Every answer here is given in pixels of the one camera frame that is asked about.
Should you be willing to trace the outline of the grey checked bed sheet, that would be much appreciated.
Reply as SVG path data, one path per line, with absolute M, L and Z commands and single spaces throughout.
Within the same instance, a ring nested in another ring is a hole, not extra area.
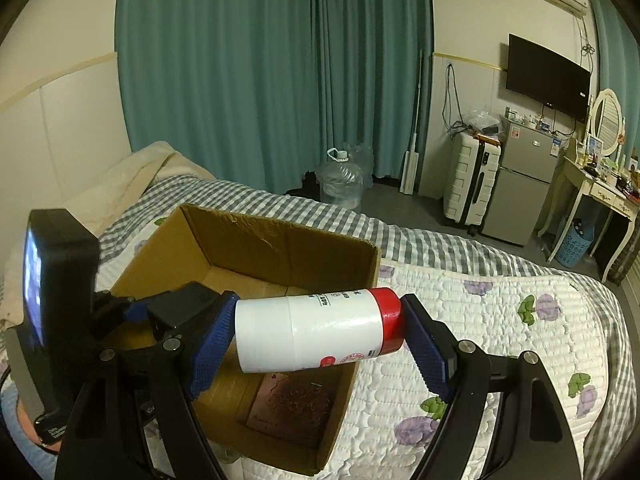
M 131 259 L 125 249 L 134 237 L 148 223 L 168 216 L 181 204 L 272 217 L 362 238 L 378 246 L 386 259 L 436 270 L 479 276 L 535 276 L 554 272 L 461 236 L 391 226 L 377 218 L 308 198 L 183 174 L 152 184 L 101 235 L 99 287 L 111 287 L 124 272 Z M 615 295 L 590 276 L 575 272 L 564 275 L 593 308 L 603 328 L 608 352 L 608 398 L 585 444 L 586 469 L 588 474 L 597 476 L 615 460 L 636 426 L 638 393 L 631 342 Z

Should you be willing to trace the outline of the white oval vanity mirror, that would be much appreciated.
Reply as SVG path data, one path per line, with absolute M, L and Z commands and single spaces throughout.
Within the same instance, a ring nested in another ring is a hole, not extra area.
M 601 143 L 601 154 L 610 156 L 617 150 L 623 132 L 622 109 L 616 93 L 609 88 L 601 90 L 590 106 L 587 139 L 596 138 Z

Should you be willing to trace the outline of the blue waste basket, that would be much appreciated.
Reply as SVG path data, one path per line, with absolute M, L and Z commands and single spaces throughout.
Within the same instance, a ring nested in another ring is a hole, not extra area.
M 566 268 L 574 268 L 582 260 L 594 240 L 594 226 L 581 218 L 575 218 L 562 241 L 555 260 Z

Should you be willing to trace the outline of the black wall television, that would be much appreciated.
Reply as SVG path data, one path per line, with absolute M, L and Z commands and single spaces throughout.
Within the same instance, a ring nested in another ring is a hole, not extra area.
M 587 117 L 589 70 L 525 38 L 509 35 L 506 88 L 541 102 L 576 122 Z

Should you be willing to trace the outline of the white bottle red cap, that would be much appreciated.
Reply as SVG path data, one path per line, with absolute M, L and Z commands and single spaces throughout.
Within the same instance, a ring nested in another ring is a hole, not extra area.
M 387 287 L 240 300 L 234 327 L 245 373 L 373 359 L 397 351 L 405 333 L 400 299 Z

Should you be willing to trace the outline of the grey mini fridge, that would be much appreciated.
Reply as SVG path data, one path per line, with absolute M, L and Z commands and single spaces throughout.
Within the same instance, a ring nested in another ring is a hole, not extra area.
M 525 246 L 547 198 L 562 140 L 510 119 L 503 125 L 500 165 L 482 233 Z

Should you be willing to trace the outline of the green curtain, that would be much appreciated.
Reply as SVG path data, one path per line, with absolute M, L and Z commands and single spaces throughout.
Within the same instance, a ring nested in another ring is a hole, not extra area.
M 116 0 L 135 150 L 171 144 L 215 176 L 296 188 L 330 148 L 398 177 L 432 0 Z
M 624 153 L 639 153 L 639 43 L 611 0 L 589 0 L 596 23 L 599 84 L 612 89 L 626 119 Z

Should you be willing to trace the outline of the brown cardboard box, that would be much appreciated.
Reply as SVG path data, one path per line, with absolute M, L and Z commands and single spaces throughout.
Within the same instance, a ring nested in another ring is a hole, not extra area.
M 369 288 L 380 252 L 364 240 L 283 220 L 182 205 L 157 226 L 148 223 L 126 247 L 124 272 L 108 289 L 144 298 L 199 282 L 242 299 Z M 333 404 L 316 448 L 303 448 L 246 426 L 261 374 L 242 372 L 230 347 L 212 385 L 193 407 L 221 468 L 231 479 L 307 479 L 326 468 L 347 411 L 354 364 L 291 375 L 318 382 Z

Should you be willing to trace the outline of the white dressing table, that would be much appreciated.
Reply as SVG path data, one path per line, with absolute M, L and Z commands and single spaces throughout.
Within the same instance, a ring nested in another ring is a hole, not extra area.
M 605 283 L 612 272 L 616 259 L 631 241 L 639 220 L 639 204 L 616 188 L 615 185 L 610 185 L 599 178 L 593 177 L 577 162 L 564 156 L 560 163 L 558 174 L 554 177 L 550 188 L 551 200 L 546 218 L 542 220 L 541 228 L 536 232 L 538 238 L 543 237 L 550 230 L 551 223 L 556 217 L 556 212 L 562 207 L 560 198 L 564 188 L 567 186 L 572 189 L 572 194 L 570 194 L 568 203 L 563 212 L 561 212 L 561 214 L 566 215 L 567 225 L 561 230 L 551 248 L 547 250 L 547 262 L 552 263 L 555 259 L 567 236 L 568 225 L 575 218 L 579 216 L 588 218 L 594 227 L 594 235 L 596 237 L 589 246 L 590 257 L 594 257 L 602 245 L 602 240 L 613 219 L 621 218 L 625 221 L 622 238 L 614 245 L 612 255 L 610 255 L 605 267 L 600 272 L 600 281 Z

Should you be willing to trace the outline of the white suitcase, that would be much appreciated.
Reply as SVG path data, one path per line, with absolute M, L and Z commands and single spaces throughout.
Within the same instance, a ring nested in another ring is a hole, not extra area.
M 445 185 L 444 215 L 475 230 L 484 221 L 499 169 L 498 139 L 479 133 L 459 133 L 454 138 Z

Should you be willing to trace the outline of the clear water jug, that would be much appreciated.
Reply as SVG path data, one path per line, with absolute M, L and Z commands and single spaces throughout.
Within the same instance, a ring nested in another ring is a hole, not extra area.
M 329 148 L 326 161 L 314 172 L 322 203 L 357 211 L 363 193 L 363 172 L 348 151 Z

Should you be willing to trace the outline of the beige pillow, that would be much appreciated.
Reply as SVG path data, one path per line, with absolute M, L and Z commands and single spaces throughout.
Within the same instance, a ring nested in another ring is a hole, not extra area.
M 101 236 L 155 183 L 175 176 L 215 181 L 165 141 L 157 141 L 124 158 L 84 192 L 62 203 L 93 235 Z

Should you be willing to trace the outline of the green right curtain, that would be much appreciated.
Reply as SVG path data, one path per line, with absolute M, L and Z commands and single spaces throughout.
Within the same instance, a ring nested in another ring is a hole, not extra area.
M 596 23 L 599 84 L 612 89 L 626 119 L 624 153 L 639 153 L 639 43 L 611 0 L 589 0 Z

